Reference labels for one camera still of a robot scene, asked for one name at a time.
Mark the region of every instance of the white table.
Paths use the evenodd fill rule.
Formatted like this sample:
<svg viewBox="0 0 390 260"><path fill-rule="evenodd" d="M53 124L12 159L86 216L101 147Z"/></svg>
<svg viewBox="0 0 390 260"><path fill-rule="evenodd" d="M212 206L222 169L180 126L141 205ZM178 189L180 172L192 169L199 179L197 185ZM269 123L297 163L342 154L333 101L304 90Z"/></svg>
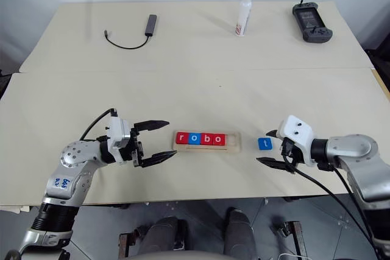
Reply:
<svg viewBox="0 0 390 260"><path fill-rule="evenodd" d="M278 140L273 151L261 152L257 138L288 114L312 125L320 138L367 134L390 162L390 104L369 68L15 74L0 100L6 170L0 174L0 205L39 204L62 148L110 107L130 123L171 122L141 133L146 156L171 149L173 132L181 128L239 131L242 152L178 153L146 169L112 164L96 172L85 203L323 194L298 175L255 160L280 158ZM105 123L89 137L103 135ZM334 174L302 170L345 192Z"/></svg>
<svg viewBox="0 0 390 260"><path fill-rule="evenodd" d="M321 138L364 133L382 158L390 104L333 2L319 12L334 36L309 44L293 2L254 2L247 35L233 35L237 2L137 2L62 5L0 100L0 205L38 205L59 154L110 107L134 122L171 125L142 133L145 154L169 150L174 130L238 131L242 152L178 153L147 169L112 164L96 172L85 203L315 195L312 183L261 165L257 138L294 114ZM155 35L144 41L150 13ZM105 122L91 138L104 134ZM330 173L302 166L333 192Z"/></svg>
<svg viewBox="0 0 390 260"><path fill-rule="evenodd" d="M245 37L236 37L237 2L130 2L64 4L21 72L183 71L187 69L366 68L363 52L334 2L319 2L333 30L328 43L302 39L292 1L255 1ZM149 14L158 16L144 42Z"/></svg>

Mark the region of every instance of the black cable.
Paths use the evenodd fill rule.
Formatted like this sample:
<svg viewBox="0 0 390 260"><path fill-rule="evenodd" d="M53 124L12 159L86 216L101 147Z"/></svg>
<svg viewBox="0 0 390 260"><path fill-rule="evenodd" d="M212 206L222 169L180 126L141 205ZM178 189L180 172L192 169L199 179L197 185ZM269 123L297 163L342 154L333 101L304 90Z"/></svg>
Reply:
<svg viewBox="0 0 390 260"><path fill-rule="evenodd" d="M21 260L22 257L18 250L9 250L4 260Z"/></svg>
<svg viewBox="0 0 390 260"><path fill-rule="evenodd" d="M130 48L130 47L122 47L122 46L117 45L117 44L115 44L114 42L110 41L110 40L108 39L107 30L104 30L104 37L105 37L105 39L106 39L109 43L111 43L112 45L114 45L114 46L116 46L116 47L118 47L118 48L121 48L121 49L126 49L126 50L138 49L138 48L144 46L144 45L147 43L148 39L149 39L149 36L148 36L148 37L146 38L146 41L145 41L143 44L141 44L141 45L139 45L139 46L137 46L137 47Z"/></svg>
<svg viewBox="0 0 390 260"><path fill-rule="evenodd" d="M360 231L363 233L364 237L366 237L367 241L370 243L370 245L372 246L372 248L374 249L375 251L375 247L374 247L374 244L372 243L371 239L367 236L366 232L363 230L363 228L361 227L361 225L358 223L358 221L356 220L356 218L352 215L352 213L349 211L348 207L345 206L345 204L343 204L343 202L337 198L337 196L334 195L334 193L332 193L331 190L329 190L328 188L326 188L323 184L321 184L320 182L318 182L316 179L310 177L309 175L301 172L300 170L298 170L296 167L293 166L293 164L291 164L288 160L287 160L287 157L285 155L283 155L283 160L285 161L286 164L289 165L289 167L291 167L294 172L296 172L297 174L303 176L304 178L306 178L307 180L309 181L312 181L314 184L316 184L317 186L319 186L322 190L324 190L326 193L328 193L333 199L335 199L344 209L345 211L347 212L347 214L351 217L351 219L356 223L356 225L358 226L358 228L360 229Z"/></svg>
<svg viewBox="0 0 390 260"><path fill-rule="evenodd" d="M88 134L88 132L92 129L92 127L94 127L95 124L98 123L105 115L107 115L107 114L109 114L109 113L112 113L112 112L115 112L115 109L114 109L114 108L108 109L107 111L105 111L104 113L102 113L99 117L97 117L97 118L91 123L91 125L89 125L88 128L84 131L83 135L80 137L79 140L84 140L84 138L86 137L86 135Z"/></svg>

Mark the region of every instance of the white spray bottle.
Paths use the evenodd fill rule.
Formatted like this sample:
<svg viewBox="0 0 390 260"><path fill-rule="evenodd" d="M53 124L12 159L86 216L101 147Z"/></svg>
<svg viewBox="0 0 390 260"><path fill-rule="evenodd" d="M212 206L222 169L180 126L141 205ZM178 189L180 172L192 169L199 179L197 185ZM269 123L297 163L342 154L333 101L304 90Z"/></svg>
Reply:
<svg viewBox="0 0 390 260"><path fill-rule="evenodd" d="M239 3L238 21L236 25L236 35L243 36L248 27L250 10L252 9L252 0L241 0Z"/></svg>

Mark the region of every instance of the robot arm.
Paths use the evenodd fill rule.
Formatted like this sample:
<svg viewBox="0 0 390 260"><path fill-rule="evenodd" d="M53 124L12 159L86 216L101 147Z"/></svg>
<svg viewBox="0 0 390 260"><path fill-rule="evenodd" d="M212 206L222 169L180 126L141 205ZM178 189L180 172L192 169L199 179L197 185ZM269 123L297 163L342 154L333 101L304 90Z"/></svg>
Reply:
<svg viewBox="0 0 390 260"><path fill-rule="evenodd" d="M390 166L380 158L378 144L359 134L317 139L308 124L292 115L267 135L283 140L282 155L292 158L294 167L305 163L320 170L339 168L347 172L349 185L369 225L372 243L382 259L390 259ZM257 160L294 172L285 161Z"/></svg>
<svg viewBox="0 0 390 260"><path fill-rule="evenodd" d="M148 167L176 154L176 151L161 152L143 159L142 143L137 141L140 131L155 130L168 125L168 122L146 121L134 124L130 129L129 123L119 118L115 109L106 112L111 114L110 125L106 127L107 135L89 141L84 140L85 133L79 141L68 144L62 150L60 164L48 180L38 216L25 234L20 254L37 247L61 250L69 244L74 218L98 168L130 160L133 160L134 166ZM103 116L95 120L90 128Z"/></svg>

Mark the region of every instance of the gray floor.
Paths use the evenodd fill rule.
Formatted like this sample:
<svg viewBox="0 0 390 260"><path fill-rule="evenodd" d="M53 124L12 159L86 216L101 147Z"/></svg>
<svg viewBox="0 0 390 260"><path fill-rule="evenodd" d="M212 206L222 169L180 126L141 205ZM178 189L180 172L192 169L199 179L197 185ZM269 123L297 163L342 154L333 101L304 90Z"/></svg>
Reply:
<svg viewBox="0 0 390 260"><path fill-rule="evenodd" d="M346 195L339 198L358 213ZM282 239L272 232L275 223L299 220L309 257L322 259L375 259L374 252L346 212L328 196L286 202L281 198L197 200L131 204L127 209L105 206L81 207L72 242L67 246L71 259L117 259L118 236L140 225L148 225L166 216L188 221L194 250L221 253L222 227L226 210L242 209L250 219L261 260L277 259L280 253L295 252L293 239ZM19 245L37 208L19 215L0 212L0 255ZM130 249L137 253L138 245Z"/></svg>

